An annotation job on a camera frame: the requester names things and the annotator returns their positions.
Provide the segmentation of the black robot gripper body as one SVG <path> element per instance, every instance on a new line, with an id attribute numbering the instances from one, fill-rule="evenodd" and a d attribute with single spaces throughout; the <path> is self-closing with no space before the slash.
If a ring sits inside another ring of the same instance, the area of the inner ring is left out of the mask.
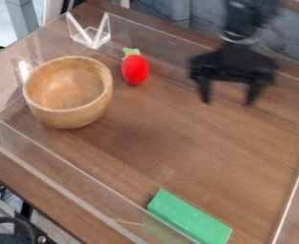
<path id="1" fill-rule="evenodd" d="M 190 78 L 234 82 L 256 78 L 271 85 L 279 67 L 278 61 L 250 45 L 226 44 L 216 51 L 191 56 Z"/>

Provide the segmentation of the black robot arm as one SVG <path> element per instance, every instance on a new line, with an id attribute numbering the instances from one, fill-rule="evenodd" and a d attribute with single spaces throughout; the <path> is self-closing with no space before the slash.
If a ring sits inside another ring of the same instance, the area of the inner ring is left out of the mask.
<path id="1" fill-rule="evenodd" d="M 278 61 L 254 49 L 259 30 L 278 15 L 282 0 L 224 0 L 226 22 L 219 50 L 190 59 L 190 78 L 198 83 L 202 100 L 211 101 L 214 81 L 248 85 L 246 104 L 252 105 L 263 89 L 275 82 Z"/>

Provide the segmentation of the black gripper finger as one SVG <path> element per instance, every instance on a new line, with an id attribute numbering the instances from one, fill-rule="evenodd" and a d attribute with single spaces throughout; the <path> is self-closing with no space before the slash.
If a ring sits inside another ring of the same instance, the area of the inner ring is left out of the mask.
<path id="1" fill-rule="evenodd" d="M 206 78 L 199 79 L 202 98 L 206 104 L 211 102 L 211 81 Z"/>
<path id="2" fill-rule="evenodd" d="M 260 82 L 252 82 L 250 84 L 250 89 L 248 89 L 247 98 L 246 98 L 247 105 L 252 105 L 255 103 L 264 87 L 266 87 L 266 85 Z"/>

